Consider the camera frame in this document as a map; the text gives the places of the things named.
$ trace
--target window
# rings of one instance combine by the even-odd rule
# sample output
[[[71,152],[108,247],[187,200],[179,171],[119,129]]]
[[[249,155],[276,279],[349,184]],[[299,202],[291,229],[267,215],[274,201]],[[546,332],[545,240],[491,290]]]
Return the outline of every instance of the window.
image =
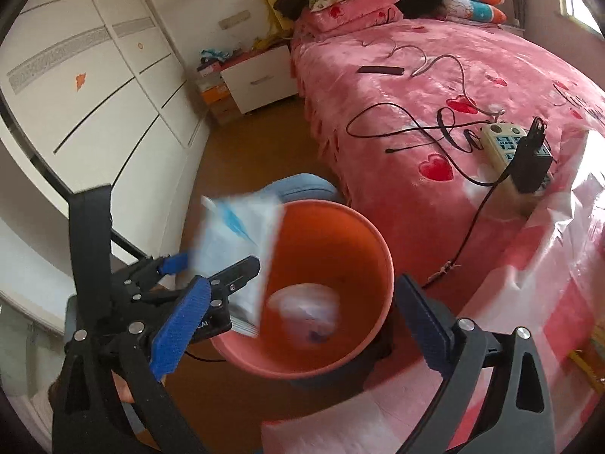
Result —
[[[562,13],[576,21],[588,26],[590,29],[602,36],[597,21],[588,10],[588,7],[582,0],[561,0]]]

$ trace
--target power strip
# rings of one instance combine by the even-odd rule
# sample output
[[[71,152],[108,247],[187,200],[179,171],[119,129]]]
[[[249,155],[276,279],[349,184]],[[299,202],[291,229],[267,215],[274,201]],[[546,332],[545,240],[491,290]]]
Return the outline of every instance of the power strip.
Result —
[[[481,143],[498,175],[503,173],[504,169],[508,167],[510,161],[515,156],[518,143],[521,141],[521,138],[526,136],[527,132],[516,124],[494,123],[482,127]],[[538,152],[538,155],[550,154],[546,145],[542,145]],[[551,182],[552,176],[546,174],[538,190],[530,194],[519,193],[510,177],[502,183],[502,186],[505,186],[511,201],[518,206],[519,211],[523,215],[529,216],[542,198],[546,187]]]

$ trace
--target pink pillow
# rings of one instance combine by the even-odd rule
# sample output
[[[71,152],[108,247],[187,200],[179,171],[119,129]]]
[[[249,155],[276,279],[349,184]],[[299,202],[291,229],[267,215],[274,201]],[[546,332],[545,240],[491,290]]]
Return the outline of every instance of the pink pillow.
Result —
[[[344,0],[320,12],[302,10],[301,19],[317,30],[326,33],[343,24],[388,7],[399,0]]]
[[[403,20],[403,13],[401,13],[399,8],[396,6],[389,5],[388,7],[379,8],[378,10],[373,11],[371,14],[359,17],[358,19],[347,22],[346,24],[338,26],[336,29],[332,29],[331,31],[325,33],[319,29],[316,29],[316,27],[313,25],[301,21],[299,21],[300,24],[298,22],[296,23],[295,29],[298,29],[299,33],[309,34],[312,37],[312,40],[323,40],[329,37],[344,36],[344,34],[356,33],[357,31],[362,31],[377,25],[399,22],[401,20]]]

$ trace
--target orange box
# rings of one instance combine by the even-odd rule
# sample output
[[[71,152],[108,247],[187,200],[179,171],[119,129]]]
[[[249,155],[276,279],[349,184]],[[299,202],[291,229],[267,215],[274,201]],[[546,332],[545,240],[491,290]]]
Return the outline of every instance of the orange box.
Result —
[[[214,104],[217,100],[224,99],[231,95],[229,88],[224,84],[217,85],[211,89],[205,90],[200,94],[204,102],[208,105]]]

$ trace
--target blue gripper pad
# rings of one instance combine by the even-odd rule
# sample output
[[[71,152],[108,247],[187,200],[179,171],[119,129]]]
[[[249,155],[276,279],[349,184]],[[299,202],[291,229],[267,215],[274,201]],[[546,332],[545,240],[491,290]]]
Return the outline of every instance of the blue gripper pad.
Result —
[[[448,379],[454,370],[454,365],[450,363],[453,333],[448,332],[444,324],[453,325],[456,319],[443,305],[437,317],[433,311],[437,310],[435,307],[440,303],[431,301],[430,305],[429,301],[410,277],[403,275],[395,282],[395,302],[420,347],[424,360],[429,368]]]
[[[176,370],[210,306],[210,296],[210,283],[205,278],[196,277],[193,287],[176,304],[170,317],[156,333],[151,342],[149,361],[149,368],[156,380]]]
[[[189,266],[189,253],[181,252],[169,258],[166,258],[159,270],[162,275],[176,275],[185,271]]]

